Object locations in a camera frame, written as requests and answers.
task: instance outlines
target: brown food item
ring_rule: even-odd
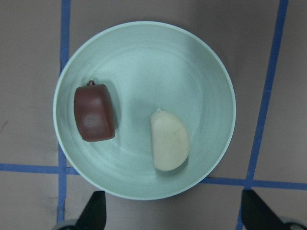
[[[86,141],[108,140],[114,137],[115,127],[109,91],[105,85],[79,87],[74,97],[74,114],[80,135]]]

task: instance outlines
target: floor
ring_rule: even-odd
[[[0,229],[52,229],[78,218],[97,190],[59,149],[54,89],[86,40],[141,20],[177,25],[216,52],[235,89],[236,127],[222,161],[186,192],[155,201],[107,194],[105,229],[242,230],[244,188],[307,225],[306,1],[5,0],[0,20]]]

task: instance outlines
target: bowl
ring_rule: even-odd
[[[74,93],[94,80],[110,92],[116,133],[87,142],[73,110]],[[158,108],[187,126],[190,152],[178,168],[154,168],[150,116]],[[56,86],[53,119],[72,166],[101,190],[128,199],[179,194],[203,180],[223,157],[233,134],[235,95],[218,56],[190,32],[159,22],[111,27],[82,45]]]

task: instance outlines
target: blue tape line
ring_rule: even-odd
[[[64,69],[69,59],[71,0],[62,0],[61,6],[61,44],[60,44],[60,71]]]
[[[247,189],[248,187],[249,188],[261,187],[261,188],[307,190],[307,183],[246,180],[246,179],[236,179],[236,178],[205,178],[200,183],[243,186],[245,189]]]
[[[280,44],[281,44],[282,35],[283,35],[283,26],[284,26],[285,16],[287,12],[287,6],[288,6],[288,0],[280,0],[279,9],[277,12],[277,19],[276,19],[276,24],[275,24],[271,54],[270,54],[270,59],[269,59],[269,64],[268,64],[267,76],[266,76],[266,80],[264,84],[264,90],[262,94],[260,111],[259,111],[259,116],[258,116],[258,121],[257,121],[257,126],[256,126],[256,132],[255,132],[253,147],[252,147],[251,156],[250,156],[249,165],[248,165],[248,173],[247,173],[246,178],[249,180],[252,180],[255,175],[264,125],[266,121],[266,116],[267,116],[267,111],[269,107],[272,86],[273,86],[273,81],[274,81],[274,76],[275,76],[275,71],[276,71],[278,54],[279,54]]]
[[[69,59],[69,26],[71,14],[71,1],[62,0],[61,5],[61,44],[60,44],[60,71],[64,69]],[[65,219],[65,198],[67,189],[66,158],[59,146],[59,199],[57,223]]]
[[[242,219],[241,219],[241,213],[242,213],[242,209],[241,209],[241,206],[240,206],[238,219],[236,221],[236,230],[242,230],[243,229],[243,222],[242,222]]]
[[[50,173],[58,174],[57,166],[24,165],[24,164],[0,164],[0,171],[19,173]]]
[[[73,167],[66,168],[66,174],[68,175],[80,175]]]

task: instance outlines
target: bowl rim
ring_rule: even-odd
[[[232,107],[233,107],[233,111],[232,111],[232,124],[231,124],[231,128],[229,130],[229,135],[227,138],[227,142],[225,142],[223,151],[221,152],[218,160],[215,162],[214,165],[212,165],[212,167],[198,180],[195,180],[191,183],[189,183],[188,186],[183,187],[181,189],[177,189],[176,191],[170,192],[170,193],[165,193],[163,195],[157,195],[157,196],[152,196],[152,197],[139,197],[139,196],[132,196],[132,195],[123,195],[119,192],[114,192],[112,190],[109,190],[103,186],[101,186],[100,184],[95,183],[94,181],[92,181],[91,178],[89,178],[77,165],[75,165],[75,163],[71,160],[70,158],[70,154],[67,152],[65,145],[62,142],[62,139],[60,137],[60,133],[59,133],[59,129],[58,129],[58,121],[57,121],[57,101],[58,101],[58,94],[59,94],[59,89],[61,86],[61,83],[66,75],[66,72],[68,71],[71,63],[77,58],[77,56],[87,47],[89,46],[94,40],[98,39],[101,36],[104,36],[107,33],[110,33],[114,30],[118,30],[124,27],[128,27],[128,26],[137,26],[137,25],[154,25],[154,26],[162,26],[162,27],[166,27],[169,29],[173,29],[176,30],[178,32],[181,32],[185,35],[190,36],[192,39],[195,39],[197,42],[201,43],[201,45],[203,47],[205,47],[210,54],[214,57],[214,59],[218,62],[219,66],[222,68],[224,75],[226,76],[227,79],[227,83],[229,86],[229,90],[231,93],[231,99],[232,99]],[[208,174],[210,174],[212,172],[212,170],[217,166],[217,164],[221,161],[222,157],[225,155],[226,150],[229,147],[229,144],[231,142],[231,139],[233,137],[233,133],[234,133],[234,129],[235,129],[235,124],[236,124],[236,97],[235,97],[235,92],[234,92],[234,88],[231,82],[231,79],[229,77],[229,74],[224,66],[224,64],[222,63],[222,61],[220,60],[220,58],[217,56],[217,54],[200,38],[198,38],[196,35],[192,34],[191,32],[180,28],[178,26],[172,25],[172,24],[168,24],[168,23],[163,23],[163,22],[155,22],[155,21],[134,21],[134,22],[128,22],[128,23],[122,23],[122,24],[118,24],[115,26],[112,26],[110,28],[107,28],[101,32],[99,32],[98,34],[94,35],[92,38],[90,38],[89,40],[87,40],[83,45],[81,45],[76,52],[71,56],[71,58],[68,60],[68,62],[66,63],[64,69],[62,70],[60,77],[58,79],[57,85],[56,85],[56,89],[54,92],[54,99],[53,99],[53,124],[54,124],[54,129],[56,132],[56,136],[57,136],[57,140],[59,142],[60,148],[62,149],[64,155],[66,156],[66,158],[69,160],[69,162],[71,163],[71,165],[74,167],[74,169],[83,177],[85,178],[88,182],[90,182],[91,184],[93,184],[94,186],[96,186],[99,189],[102,189],[112,195],[118,196],[118,197],[122,197],[122,198],[126,198],[126,199],[132,199],[132,200],[157,200],[157,199],[162,199],[162,198],[167,198],[167,197],[171,197],[177,194],[180,194],[190,188],[192,188],[193,186],[195,186],[196,184],[198,184],[199,182],[201,182]]]

